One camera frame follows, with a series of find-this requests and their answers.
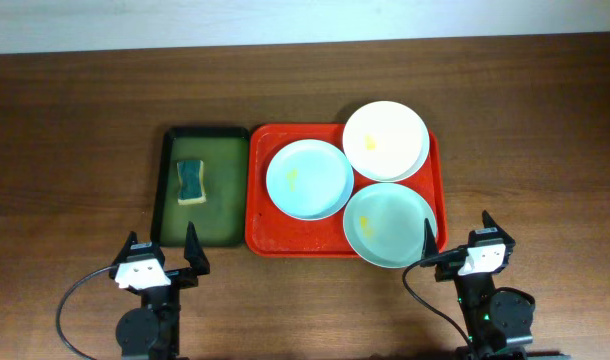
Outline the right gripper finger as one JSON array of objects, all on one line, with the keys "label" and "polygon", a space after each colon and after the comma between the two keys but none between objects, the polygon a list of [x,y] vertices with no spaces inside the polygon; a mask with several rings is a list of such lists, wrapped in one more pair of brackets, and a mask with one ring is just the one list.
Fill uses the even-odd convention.
[{"label": "right gripper finger", "polygon": [[424,220],[424,245],[422,259],[433,257],[439,253],[434,232],[428,218]]},{"label": "right gripper finger", "polygon": [[514,245],[515,240],[491,217],[487,210],[482,211],[484,234],[500,238],[505,245]]}]

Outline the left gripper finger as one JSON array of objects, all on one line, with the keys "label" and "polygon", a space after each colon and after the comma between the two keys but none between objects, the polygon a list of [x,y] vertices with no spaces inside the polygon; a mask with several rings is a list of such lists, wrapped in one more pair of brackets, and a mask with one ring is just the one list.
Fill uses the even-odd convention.
[{"label": "left gripper finger", "polygon": [[196,229],[192,222],[189,222],[187,226],[184,258],[189,263],[190,268],[197,274],[210,273],[209,260],[199,243]]},{"label": "left gripper finger", "polygon": [[119,251],[118,255],[115,257],[115,259],[113,260],[111,265],[119,266],[121,263],[125,263],[127,261],[127,257],[130,254],[131,247],[133,245],[137,245],[137,244],[138,244],[137,234],[134,231],[131,231],[129,233],[124,245],[122,246],[121,250]]}]

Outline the pale green plate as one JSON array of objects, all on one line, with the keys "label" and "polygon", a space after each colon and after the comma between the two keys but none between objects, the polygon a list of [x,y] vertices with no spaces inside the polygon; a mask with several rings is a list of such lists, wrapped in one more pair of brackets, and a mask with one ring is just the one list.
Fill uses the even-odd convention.
[{"label": "pale green plate", "polygon": [[348,201],[343,231],[363,260],[383,268],[404,268],[421,259],[425,225],[439,235],[429,203],[400,184],[377,183],[359,190]]}]

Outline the green and yellow sponge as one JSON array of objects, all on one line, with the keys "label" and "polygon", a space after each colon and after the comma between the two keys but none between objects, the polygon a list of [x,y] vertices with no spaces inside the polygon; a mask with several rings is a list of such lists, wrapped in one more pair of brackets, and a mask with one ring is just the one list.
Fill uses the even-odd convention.
[{"label": "green and yellow sponge", "polygon": [[179,205],[195,205],[207,201],[204,187],[204,162],[198,159],[183,160],[177,163],[179,177]]}]

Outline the white plate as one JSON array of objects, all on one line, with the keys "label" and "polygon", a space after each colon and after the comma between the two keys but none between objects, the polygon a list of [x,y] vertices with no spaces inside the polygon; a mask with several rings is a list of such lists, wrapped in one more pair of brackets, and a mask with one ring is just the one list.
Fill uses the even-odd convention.
[{"label": "white plate", "polygon": [[342,133],[352,167],[378,182],[398,182],[416,173],[429,153],[429,131],[411,108],[376,101],[356,110]]}]

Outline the light blue plate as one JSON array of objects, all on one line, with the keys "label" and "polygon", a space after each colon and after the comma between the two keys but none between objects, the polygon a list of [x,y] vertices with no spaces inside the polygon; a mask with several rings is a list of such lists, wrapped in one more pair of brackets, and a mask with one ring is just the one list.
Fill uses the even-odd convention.
[{"label": "light blue plate", "polygon": [[328,218],[348,202],[354,171],[336,146],[315,139],[292,142],[271,159],[265,185],[273,204],[304,221]]}]

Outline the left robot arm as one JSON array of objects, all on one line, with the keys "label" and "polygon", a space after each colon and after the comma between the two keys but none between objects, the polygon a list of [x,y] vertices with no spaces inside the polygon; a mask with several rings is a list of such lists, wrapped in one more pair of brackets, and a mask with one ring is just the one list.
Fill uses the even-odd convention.
[{"label": "left robot arm", "polygon": [[112,262],[110,278],[118,287],[140,297],[141,304],[124,314],[116,326],[123,359],[173,360],[180,357],[180,292],[198,286],[210,273],[210,263],[193,223],[184,245],[185,268],[166,270],[159,244],[140,243],[129,234]]}]

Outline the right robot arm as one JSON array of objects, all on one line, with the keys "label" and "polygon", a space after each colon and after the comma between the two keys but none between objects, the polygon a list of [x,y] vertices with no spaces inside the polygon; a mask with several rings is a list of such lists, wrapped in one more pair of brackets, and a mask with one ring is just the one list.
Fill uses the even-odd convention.
[{"label": "right robot arm", "polygon": [[436,281],[455,285],[466,325],[461,331],[466,345],[456,350],[458,359],[525,359],[524,347],[533,342],[535,299],[494,284],[493,277],[509,265],[516,242],[486,211],[482,224],[469,232],[465,245],[440,252],[427,244],[420,265],[434,268]]}]

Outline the dark green tray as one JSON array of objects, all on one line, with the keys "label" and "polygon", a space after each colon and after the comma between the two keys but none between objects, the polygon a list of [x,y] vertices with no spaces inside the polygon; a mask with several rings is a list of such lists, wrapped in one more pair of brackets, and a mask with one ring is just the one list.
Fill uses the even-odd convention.
[{"label": "dark green tray", "polygon": [[[150,240],[182,247],[193,223],[204,247],[244,240],[250,134],[242,127],[173,127],[163,136]],[[177,164],[204,162],[206,201],[181,205]]]}]

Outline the red plastic tray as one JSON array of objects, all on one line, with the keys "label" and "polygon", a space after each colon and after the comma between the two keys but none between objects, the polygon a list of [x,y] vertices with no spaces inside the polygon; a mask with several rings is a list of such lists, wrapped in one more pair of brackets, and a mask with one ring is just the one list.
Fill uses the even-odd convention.
[{"label": "red plastic tray", "polygon": [[[281,212],[266,190],[266,172],[271,159],[284,146],[303,139],[316,139],[336,147],[342,145],[342,124],[266,124],[250,140],[245,215],[245,241],[256,254],[266,257],[355,258],[347,242],[341,211],[322,220],[304,221]],[[429,135],[429,155],[421,169],[401,184],[421,195],[434,211],[439,251],[448,244],[439,144]]]}]

